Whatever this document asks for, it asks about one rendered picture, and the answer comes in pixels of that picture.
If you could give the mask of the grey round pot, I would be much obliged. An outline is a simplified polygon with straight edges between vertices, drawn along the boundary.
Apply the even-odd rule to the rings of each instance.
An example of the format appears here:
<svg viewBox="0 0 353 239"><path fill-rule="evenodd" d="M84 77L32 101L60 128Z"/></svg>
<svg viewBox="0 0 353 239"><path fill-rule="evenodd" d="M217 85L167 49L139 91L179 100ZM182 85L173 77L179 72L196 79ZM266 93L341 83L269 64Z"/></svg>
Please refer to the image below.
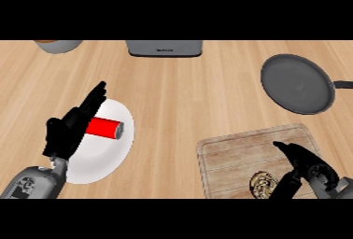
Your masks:
<svg viewBox="0 0 353 239"><path fill-rule="evenodd" d="M34 43L47 53L57 54L74 50L81 40L35 40Z"/></svg>

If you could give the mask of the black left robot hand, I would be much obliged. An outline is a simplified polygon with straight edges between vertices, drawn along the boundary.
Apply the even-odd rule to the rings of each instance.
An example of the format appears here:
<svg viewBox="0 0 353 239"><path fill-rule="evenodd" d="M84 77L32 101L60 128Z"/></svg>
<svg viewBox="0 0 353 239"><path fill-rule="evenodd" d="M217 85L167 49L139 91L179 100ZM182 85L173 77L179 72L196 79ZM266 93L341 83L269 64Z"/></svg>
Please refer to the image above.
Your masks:
<svg viewBox="0 0 353 239"><path fill-rule="evenodd" d="M81 143L91 118L106 100L106 82L100 81L80 106L75 106L63 118L47 120L46 147L43 155L68 159Z"/></svg>

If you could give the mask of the red can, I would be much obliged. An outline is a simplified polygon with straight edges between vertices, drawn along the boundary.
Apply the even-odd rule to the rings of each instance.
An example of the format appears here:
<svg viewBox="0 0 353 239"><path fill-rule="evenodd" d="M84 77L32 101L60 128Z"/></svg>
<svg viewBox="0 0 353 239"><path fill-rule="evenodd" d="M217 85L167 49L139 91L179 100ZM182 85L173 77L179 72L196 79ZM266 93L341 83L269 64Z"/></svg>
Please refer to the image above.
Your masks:
<svg viewBox="0 0 353 239"><path fill-rule="evenodd" d="M117 120L93 117L86 133L111 139L120 139L124 133L124 123Z"/></svg>

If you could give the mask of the white round plate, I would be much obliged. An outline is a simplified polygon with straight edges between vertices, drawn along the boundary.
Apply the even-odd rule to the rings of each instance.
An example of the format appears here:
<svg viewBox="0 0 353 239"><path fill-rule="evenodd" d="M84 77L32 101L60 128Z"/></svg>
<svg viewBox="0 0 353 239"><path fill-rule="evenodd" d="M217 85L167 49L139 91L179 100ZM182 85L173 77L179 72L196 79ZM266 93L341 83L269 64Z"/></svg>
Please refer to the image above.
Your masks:
<svg viewBox="0 0 353 239"><path fill-rule="evenodd" d="M122 163L134 142L134 119L127 106L108 99L96 116L105 120L121 121L124 131L118 139L84 135L69 158L66 181L72 184L90 184L106 177Z"/></svg>

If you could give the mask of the wooden cutting board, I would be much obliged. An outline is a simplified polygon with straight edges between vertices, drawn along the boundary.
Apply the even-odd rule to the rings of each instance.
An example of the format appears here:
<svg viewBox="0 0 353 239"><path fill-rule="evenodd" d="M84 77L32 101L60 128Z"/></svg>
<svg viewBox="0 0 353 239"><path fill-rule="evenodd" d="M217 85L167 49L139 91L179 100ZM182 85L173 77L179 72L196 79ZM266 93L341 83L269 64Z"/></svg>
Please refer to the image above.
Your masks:
<svg viewBox="0 0 353 239"><path fill-rule="evenodd" d="M252 199L249 180L258 171L276 180L292 165L273 142L294 143L322 156L314 138L300 123L245 133L229 134L198 142L198 167L207 199Z"/></svg>

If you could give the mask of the dark grey frying pan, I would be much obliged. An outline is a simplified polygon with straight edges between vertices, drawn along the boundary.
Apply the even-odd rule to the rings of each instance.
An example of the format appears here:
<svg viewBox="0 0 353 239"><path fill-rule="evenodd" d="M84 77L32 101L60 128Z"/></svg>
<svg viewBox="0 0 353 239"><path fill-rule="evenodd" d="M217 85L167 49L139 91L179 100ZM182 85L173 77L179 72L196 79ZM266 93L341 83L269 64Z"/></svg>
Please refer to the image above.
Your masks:
<svg viewBox="0 0 353 239"><path fill-rule="evenodd" d="M332 81L304 57L276 54L263 63L260 84L273 102L301 115L320 114L334 104L335 89L353 90L353 80Z"/></svg>

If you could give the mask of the grey appliance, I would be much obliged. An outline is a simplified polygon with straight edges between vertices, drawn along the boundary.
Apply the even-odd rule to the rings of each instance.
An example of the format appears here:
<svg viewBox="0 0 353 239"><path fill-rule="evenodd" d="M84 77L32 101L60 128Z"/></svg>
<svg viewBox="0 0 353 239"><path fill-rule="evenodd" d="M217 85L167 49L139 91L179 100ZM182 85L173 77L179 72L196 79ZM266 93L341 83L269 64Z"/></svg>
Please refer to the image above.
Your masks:
<svg viewBox="0 0 353 239"><path fill-rule="evenodd" d="M127 40L128 53L136 57L196 57L201 40Z"/></svg>

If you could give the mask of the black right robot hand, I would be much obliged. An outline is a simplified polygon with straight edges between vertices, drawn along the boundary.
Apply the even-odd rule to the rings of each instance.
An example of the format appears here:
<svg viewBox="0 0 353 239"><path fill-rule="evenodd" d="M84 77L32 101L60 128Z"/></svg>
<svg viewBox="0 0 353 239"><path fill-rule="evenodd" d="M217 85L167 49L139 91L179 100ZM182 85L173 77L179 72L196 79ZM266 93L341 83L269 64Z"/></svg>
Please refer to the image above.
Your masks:
<svg viewBox="0 0 353 239"><path fill-rule="evenodd" d="M309 149L298 144L291 143L285 145L282 142L275 141L273 145L283 153L292 165L292 171L288 172L281 178L281 182L275 188L270 198L292 199L301 188L301 179L304 179L309 183L307 174L310 172L310 168L316 164L329 164Z"/></svg>

